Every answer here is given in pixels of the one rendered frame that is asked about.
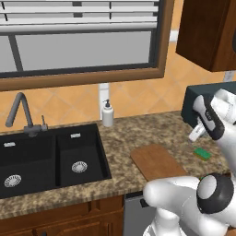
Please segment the white soap dispenser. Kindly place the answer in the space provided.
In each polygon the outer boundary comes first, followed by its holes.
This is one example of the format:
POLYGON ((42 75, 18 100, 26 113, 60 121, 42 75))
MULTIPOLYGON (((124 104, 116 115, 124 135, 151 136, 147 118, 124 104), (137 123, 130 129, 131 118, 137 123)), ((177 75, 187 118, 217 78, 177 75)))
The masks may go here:
POLYGON ((101 110, 102 123, 105 127, 113 126, 114 109, 109 100, 104 101, 104 107, 101 110))

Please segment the grey kitchen faucet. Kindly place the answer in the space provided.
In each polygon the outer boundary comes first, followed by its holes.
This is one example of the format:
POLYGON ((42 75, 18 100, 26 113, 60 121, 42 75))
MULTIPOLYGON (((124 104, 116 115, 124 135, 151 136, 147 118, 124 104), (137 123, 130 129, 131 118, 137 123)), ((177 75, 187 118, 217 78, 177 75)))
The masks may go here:
POLYGON ((19 104, 22 104, 23 111, 25 113, 27 125, 24 127, 23 132, 29 137, 36 136, 39 132, 44 132, 48 130, 48 124, 45 123, 44 116, 41 117, 42 124, 34 124, 30 114, 30 107, 28 105, 27 98, 23 92, 19 92, 12 104, 9 115, 6 119, 6 127, 12 127, 17 116, 19 104))

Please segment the dark wooden wall cabinet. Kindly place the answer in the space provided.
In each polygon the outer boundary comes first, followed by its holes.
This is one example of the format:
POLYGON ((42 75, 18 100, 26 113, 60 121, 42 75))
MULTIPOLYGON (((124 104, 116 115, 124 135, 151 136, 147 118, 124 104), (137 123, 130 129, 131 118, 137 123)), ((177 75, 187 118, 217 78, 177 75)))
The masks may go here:
POLYGON ((210 72, 236 70, 236 0, 184 0, 176 53, 210 72))

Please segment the grey dishwasher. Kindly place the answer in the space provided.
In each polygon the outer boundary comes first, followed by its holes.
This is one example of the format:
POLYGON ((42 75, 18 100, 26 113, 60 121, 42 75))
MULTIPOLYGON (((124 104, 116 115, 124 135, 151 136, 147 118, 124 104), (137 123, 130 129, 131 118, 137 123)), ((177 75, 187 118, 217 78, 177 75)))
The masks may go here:
POLYGON ((147 226, 155 217, 156 208, 149 206, 143 192, 134 192, 124 196, 123 236, 143 236, 147 226))

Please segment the wood-framed window with blinds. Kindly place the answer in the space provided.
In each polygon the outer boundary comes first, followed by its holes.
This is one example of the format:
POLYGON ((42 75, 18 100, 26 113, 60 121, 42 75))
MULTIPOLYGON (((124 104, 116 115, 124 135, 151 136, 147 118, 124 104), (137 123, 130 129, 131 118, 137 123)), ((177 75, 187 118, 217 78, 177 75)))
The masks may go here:
POLYGON ((0 0, 0 91, 162 78, 174 0, 0 0))

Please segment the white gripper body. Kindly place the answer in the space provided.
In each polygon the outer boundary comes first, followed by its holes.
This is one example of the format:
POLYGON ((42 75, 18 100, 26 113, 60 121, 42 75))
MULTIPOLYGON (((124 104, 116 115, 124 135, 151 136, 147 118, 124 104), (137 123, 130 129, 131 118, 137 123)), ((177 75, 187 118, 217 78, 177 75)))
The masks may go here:
POLYGON ((205 133, 206 129, 202 124, 198 124, 189 135, 189 139, 195 142, 200 136, 205 133))

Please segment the dark teal countertop appliance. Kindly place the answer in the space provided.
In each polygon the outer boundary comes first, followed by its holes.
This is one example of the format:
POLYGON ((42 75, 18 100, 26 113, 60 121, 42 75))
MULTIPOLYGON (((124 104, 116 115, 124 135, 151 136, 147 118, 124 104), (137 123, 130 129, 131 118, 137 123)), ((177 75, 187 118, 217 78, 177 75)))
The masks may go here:
POLYGON ((185 91, 181 116, 192 128, 197 126, 197 114, 193 110, 195 98, 201 94, 214 95, 219 89, 236 94, 236 81, 188 86, 185 91))

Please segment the white wall outlet strip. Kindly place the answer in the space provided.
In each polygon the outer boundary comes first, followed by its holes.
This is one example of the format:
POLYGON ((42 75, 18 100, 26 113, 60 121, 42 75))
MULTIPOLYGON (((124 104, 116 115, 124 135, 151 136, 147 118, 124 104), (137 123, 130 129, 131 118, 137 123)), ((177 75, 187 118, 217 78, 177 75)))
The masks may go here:
POLYGON ((104 106, 104 102, 110 98, 110 85, 108 83, 99 84, 99 105, 100 111, 104 106))

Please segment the wooden base cabinet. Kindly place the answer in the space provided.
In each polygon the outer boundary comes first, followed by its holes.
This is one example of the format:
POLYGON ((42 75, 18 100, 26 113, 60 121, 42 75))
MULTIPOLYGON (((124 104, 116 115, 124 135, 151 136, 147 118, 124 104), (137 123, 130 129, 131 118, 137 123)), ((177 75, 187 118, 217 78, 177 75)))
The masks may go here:
POLYGON ((0 219, 0 236, 123 236, 122 195, 0 219))

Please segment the wooden cutting board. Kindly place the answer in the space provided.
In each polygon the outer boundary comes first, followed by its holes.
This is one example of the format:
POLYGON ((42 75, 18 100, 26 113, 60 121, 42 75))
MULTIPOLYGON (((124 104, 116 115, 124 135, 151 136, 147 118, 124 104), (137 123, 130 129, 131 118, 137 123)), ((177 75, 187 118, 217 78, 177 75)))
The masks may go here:
POLYGON ((133 162, 149 182, 159 178, 185 176, 187 172, 162 145, 138 147, 130 154, 133 162))

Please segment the green sponge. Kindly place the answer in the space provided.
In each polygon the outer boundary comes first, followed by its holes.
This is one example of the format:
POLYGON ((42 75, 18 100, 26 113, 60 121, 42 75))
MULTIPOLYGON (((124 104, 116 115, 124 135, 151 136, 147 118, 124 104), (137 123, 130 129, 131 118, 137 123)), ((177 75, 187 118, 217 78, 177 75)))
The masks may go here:
POLYGON ((202 160, 208 160, 211 157, 211 154, 201 147, 195 148, 194 154, 202 160))

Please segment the black double sink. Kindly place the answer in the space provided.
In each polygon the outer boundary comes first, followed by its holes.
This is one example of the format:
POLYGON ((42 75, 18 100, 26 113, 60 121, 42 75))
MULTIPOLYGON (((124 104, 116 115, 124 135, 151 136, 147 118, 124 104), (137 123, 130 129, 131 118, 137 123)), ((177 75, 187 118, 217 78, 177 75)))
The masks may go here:
POLYGON ((0 136, 0 199, 111 177, 95 124, 0 136))

